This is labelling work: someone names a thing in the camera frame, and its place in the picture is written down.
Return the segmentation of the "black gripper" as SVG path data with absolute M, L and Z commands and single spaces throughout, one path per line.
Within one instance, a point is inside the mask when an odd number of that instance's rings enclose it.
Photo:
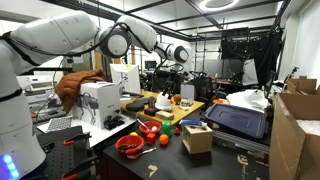
M 167 81 L 164 85 L 163 92 L 166 94 L 172 94 L 174 90 L 174 83 L 172 81 Z

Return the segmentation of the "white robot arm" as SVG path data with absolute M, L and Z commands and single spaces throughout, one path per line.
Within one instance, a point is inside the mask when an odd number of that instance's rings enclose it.
M 102 28 L 86 12 L 73 11 L 37 19 L 1 35 L 1 180 L 20 180 L 46 159 L 18 77 L 56 58 L 80 57 L 93 50 L 120 58 L 131 45 L 180 64 L 191 59 L 189 46 L 160 42 L 152 26 L 130 15 L 122 15 L 112 26 Z

